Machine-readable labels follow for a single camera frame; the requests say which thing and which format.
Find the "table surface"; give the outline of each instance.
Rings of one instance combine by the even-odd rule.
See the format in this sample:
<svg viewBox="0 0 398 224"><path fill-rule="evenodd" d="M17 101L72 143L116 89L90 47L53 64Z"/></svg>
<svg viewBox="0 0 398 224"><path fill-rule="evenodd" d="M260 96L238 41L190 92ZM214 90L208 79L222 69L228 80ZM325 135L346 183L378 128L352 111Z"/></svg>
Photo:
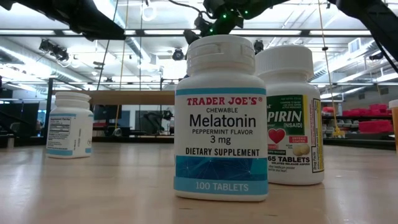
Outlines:
<svg viewBox="0 0 398 224"><path fill-rule="evenodd" d="M1 223L398 223L395 151L326 146L322 184L270 184L266 201L239 203L174 196L173 146L98 143L67 160L1 149Z"/></svg>

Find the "ceiling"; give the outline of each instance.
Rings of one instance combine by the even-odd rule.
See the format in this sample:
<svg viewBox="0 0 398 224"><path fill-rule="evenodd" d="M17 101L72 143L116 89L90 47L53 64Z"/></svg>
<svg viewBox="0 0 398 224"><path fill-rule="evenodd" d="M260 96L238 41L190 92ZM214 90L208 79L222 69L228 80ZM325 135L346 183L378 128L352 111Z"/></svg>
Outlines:
<svg viewBox="0 0 398 224"><path fill-rule="evenodd" d="M114 14L117 0L94 0L97 8L105 15L112 17ZM194 10L174 5L166 0L152 0L149 1L149 7L145 6L142 1L127 0L118 1L117 15L127 29L194 29L193 21L197 14ZM202 5L202 0L178 0L178 2L189 4L205 10ZM340 12L336 6L331 5L327 9L326 1L321 1L321 12L324 29L346 29L346 30L365 30L366 28L358 20L346 16ZM395 12L398 12L398 1L386 1L389 7ZM52 21L44 15L35 12L20 4L15 4L11 11L7 11L0 7L0 30L17 29L17 30L43 30L43 29L64 29L68 30L68 26L57 21ZM273 9L267 9L260 16L251 20L244 21L244 29L275 29L275 30L294 30L294 29L320 29L320 15L318 11L318 0L292 0L283 4L274 6ZM151 56L152 61L141 63L136 52L132 50L129 44L124 41L110 40L108 47L108 54L106 54L105 66L103 70L103 82L105 78L112 78L113 81L119 82L122 80L123 84L106 85L103 89L115 89L119 87L125 90L159 90L160 88L170 89L170 84L164 83L160 87L161 74L163 78L174 79L174 83L179 78L183 78L186 74L185 61L174 61L171 59L172 53L176 48L187 51L188 44L184 37L166 35L163 37L132 37L136 46L142 47L143 51ZM285 44L300 44L308 47L313 52L314 70L319 72L326 67L325 53L322 51L323 40L319 37L272 37L272 36L250 36L246 38L251 42L262 40L265 48ZM43 54L39 50L39 45L42 39L48 39L53 44L59 45L67 49L70 58L66 63L58 63L55 58L49 54ZM377 52L377 49L372 48L372 39L362 38L361 42L364 47L363 52L356 58L351 58L345 55L344 62L338 61L336 58L342 58L345 52L348 51L348 44L354 41L356 37L327 37L325 38L326 45L329 47L327 51L328 59L336 65L332 70L332 82L357 74L362 71L364 74L359 75L355 79L347 80L345 82L371 82L374 78L391 73L391 67L386 63L385 59L370 61L366 60L369 54ZM102 62L107 40L99 40L90 42L82 36L73 37L40 37L40 35L33 36L5 36L0 33L0 47L8 48L10 45L13 51L20 55L25 55L37 63L49 66L54 70L63 71L62 74L55 75L69 82L97 82L99 79L99 70L96 70L96 65L93 62ZM10 66L0 70L0 73L5 69L10 69ZM36 73L32 75L34 81L43 80L46 78L37 78ZM18 84L18 78L9 80ZM324 83L325 77L320 76L313 80L313 82ZM40 86L39 84L30 85L34 88ZM81 85L83 88L93 89L91 85ZM16 87L8 86L7 88L14 89Z"/></svg>

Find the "green label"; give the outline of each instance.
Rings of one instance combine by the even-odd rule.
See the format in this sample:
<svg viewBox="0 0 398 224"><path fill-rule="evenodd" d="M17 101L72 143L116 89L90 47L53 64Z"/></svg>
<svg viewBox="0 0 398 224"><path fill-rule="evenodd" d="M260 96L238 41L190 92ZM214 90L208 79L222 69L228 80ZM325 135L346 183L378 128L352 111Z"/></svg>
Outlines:
<svg viewBox="0 0 398 224"><path fill-rule="evenodd" d="M304 135L304 99L303 95L268 96L268 130L283 129L287 136Z"/></svg>

